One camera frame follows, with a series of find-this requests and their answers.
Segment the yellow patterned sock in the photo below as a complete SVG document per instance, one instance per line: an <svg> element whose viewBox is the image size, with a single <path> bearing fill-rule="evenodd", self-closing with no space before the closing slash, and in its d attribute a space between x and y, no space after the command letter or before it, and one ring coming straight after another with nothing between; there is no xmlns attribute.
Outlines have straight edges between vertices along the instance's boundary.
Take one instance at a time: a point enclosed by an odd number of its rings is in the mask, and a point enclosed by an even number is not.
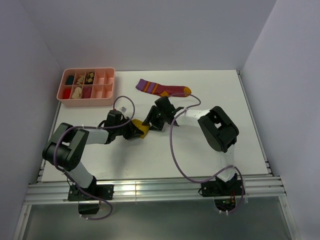
<svg viewBox="0 0 320 240"><path fill-rule="evenodd" d="M132 123L139 129L143 132L142 135L140 135L139 137L144 139L145 136L147 135L149 129L150 129L150 126L149 125L143 125L143 122L141 120L138 120L138 119L133 119L132 120Z"/></svg>

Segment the brown yellow argyle sock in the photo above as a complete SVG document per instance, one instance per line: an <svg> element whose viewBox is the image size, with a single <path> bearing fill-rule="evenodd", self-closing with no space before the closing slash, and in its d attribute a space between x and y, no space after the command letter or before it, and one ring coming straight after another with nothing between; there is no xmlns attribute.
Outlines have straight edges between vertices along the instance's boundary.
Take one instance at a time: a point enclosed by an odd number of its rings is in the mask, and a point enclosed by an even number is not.
<svg viewBox="0 0 320 240"><path fill-rule="evenodd" d="M85 85L92 85L92 84L94 83L94 79L95 79L95 72L89 72L89 73L86 75L84 84L85 84Z"/></svg>

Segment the maroon sock purple toe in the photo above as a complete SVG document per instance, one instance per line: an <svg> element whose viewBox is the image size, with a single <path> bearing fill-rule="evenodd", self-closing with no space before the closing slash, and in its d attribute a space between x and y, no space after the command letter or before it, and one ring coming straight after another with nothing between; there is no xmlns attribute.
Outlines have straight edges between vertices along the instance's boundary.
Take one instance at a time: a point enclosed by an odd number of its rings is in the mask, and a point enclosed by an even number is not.
<svg viewBox="0 0 320 240"><path fill-rule="evenodd" d="M83 99L90 99L92 94L92 88L91 87L84 87L82 89L82 98Z"/></svg>

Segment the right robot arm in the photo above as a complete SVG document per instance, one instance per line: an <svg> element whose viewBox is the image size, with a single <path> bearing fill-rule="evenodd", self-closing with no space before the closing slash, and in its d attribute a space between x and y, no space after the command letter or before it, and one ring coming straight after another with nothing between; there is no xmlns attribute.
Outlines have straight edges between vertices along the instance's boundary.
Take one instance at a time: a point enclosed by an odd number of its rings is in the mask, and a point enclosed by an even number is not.
<svg viewBox="0 0 320 240"><path fill-rule="evenodd" d="M165 123L169 124L170 152L173 162L181 175L188 181L197 184L206 183L214 178L218 178L219 181L216 183L217 191L222 195L227 195L234 188L232 181L241 174L235 166L234 157L239 129L220 106L206 110L192 109L200 104L201 101L188 107L174 107L169 97L160 97L154 102L142 125L148 126L150 130L161 131ZM173 148L174 126L191 126L201 129L206 142L218 154L217 164L220 167L218 172L207 179L196 180L188 177L182 171Z"/></svg>

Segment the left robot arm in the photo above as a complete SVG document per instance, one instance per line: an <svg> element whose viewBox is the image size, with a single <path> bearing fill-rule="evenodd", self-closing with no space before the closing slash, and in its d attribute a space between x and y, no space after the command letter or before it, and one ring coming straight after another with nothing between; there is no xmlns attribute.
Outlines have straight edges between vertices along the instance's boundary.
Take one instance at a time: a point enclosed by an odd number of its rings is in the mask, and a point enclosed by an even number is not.
<svg viewBox="0 0 320 240"><path fill-rule="evenodd" d="M112 109L97 127L75 127L61 123L46 143L42 158L80 187L79 194L91 200L98 193L97 179L81 162L86 145L107 145L121 136L131 140L144 135L129 117Z"/></svg>

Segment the maroon purple striped sock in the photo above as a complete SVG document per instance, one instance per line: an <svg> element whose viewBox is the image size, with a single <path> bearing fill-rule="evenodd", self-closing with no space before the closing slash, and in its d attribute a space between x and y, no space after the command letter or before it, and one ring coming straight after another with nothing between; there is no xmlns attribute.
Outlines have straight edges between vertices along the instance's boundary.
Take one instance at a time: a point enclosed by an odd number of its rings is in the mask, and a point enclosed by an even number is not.
<svg viewBox="0 0 320 240"><path fill-rule="evenodd" d="M188 97L192 91L187 86L162 85L156 82L140 79L135 88L141 92L160 97Z"/></svg>

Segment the pink compartment organizer box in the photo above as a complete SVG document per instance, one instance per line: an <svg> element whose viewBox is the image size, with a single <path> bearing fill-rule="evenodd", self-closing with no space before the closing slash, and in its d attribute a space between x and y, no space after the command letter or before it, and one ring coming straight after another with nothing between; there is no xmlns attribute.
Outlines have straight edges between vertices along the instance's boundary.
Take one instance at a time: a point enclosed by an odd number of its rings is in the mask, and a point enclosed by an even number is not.
<svg viewBox="0 0 320 240"><path fill-rule="evenodd" d="M116 71L112 67L64 70L56 99L65 107L104 107L115 100Z"/></svg>

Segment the cream white rolled sock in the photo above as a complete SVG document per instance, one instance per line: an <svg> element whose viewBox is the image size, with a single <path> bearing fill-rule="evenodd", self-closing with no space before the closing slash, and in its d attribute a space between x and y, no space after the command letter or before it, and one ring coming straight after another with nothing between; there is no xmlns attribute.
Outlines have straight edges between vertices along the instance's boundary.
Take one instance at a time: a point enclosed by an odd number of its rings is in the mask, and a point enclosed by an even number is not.
<svg viewBox="0 0 320 240"><path fill-rule="evenodd" d="M81 87L76 87L74 89L74 92L71 96L71 99L80 99L82 95L82 88Z"/></svg>

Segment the cream orange argyle rolled sock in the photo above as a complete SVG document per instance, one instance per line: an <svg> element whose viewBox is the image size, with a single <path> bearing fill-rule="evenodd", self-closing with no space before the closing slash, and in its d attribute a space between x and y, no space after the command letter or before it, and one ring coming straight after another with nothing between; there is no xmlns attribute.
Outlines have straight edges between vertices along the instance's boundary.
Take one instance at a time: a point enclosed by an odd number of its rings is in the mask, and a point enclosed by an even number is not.
<svg viewBox="0 0 320 240"><path fill-rule="evenodd" d="M82 74L82 75L79 75L79 76L78 76L75 84L76 84L76 85L83 85L84 82L85 82L85 75Z"/></svg>

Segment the red rolled sock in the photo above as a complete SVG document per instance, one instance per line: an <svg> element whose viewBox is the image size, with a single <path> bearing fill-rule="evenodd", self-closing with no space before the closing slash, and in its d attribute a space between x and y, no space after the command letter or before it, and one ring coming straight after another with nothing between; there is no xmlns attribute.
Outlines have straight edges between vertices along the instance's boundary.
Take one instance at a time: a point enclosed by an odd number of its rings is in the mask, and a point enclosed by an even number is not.
<svg viewBox="0 0 320 240"><path fill-rule="evenodd" d="M72 91L71 88L66 88L66 89L63 91L63 96L62 96L62 98L63 98L64 100L69 99L69 98L70 98L70 95L71 95L71 91Z"/></svg>

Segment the dark teal rolled sock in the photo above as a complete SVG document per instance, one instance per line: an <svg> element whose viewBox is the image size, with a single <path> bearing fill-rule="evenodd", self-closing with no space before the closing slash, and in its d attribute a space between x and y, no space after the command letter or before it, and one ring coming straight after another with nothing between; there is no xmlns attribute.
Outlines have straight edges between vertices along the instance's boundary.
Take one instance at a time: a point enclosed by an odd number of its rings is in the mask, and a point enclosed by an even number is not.
<svg viewBox="0 0 320 240"><path fill-rule="evenodd" d="M69 86L69 85L73 85L74 78L75 78L74 75L69 75L69 76L67 77L67 79L66 79L65 84L68 85L68 86Z"/></svg>

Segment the aluminium front rail frame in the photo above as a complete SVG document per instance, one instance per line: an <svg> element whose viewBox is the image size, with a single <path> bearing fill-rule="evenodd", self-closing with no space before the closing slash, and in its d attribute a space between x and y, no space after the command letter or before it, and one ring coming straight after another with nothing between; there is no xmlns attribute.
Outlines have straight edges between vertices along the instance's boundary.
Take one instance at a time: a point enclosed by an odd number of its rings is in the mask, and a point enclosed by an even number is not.
<svg viewBox="0 0 320 240"><path fill-rule="evenodd" d="M111 203L156 202L204 199L199 193L201 185L185 178L98 181L99 185L113 185ZM247 198L283 197L286 191L279 176L246 177ZM40 182L28 186L25 205L68 204L70 186L67 182Z"/></svg>

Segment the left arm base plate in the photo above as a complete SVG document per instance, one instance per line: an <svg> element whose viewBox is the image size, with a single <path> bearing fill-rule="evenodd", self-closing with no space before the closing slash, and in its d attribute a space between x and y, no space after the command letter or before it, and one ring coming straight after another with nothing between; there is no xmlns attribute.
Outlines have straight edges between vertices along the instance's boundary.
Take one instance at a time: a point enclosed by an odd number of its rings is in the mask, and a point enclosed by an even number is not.
<svg viewBox="0 0 320 240"><path fill-rule="evenodd" d="M98 184L86 189L72 185L67 200L69 202L112 200L113 193L113 184Z"/></svg>

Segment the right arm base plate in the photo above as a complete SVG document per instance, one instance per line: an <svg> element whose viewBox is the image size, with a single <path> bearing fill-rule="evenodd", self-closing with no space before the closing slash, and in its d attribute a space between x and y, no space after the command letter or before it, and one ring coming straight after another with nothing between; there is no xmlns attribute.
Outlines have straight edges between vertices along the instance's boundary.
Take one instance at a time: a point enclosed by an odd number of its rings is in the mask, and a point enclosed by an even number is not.
<svg viewBox="0 0 320 240"><path fill-rule="evenodd" d="M243 193L243 187L240 180L224 182L217 179L202 183L198 193L202 197L241 196Z"/></svg>

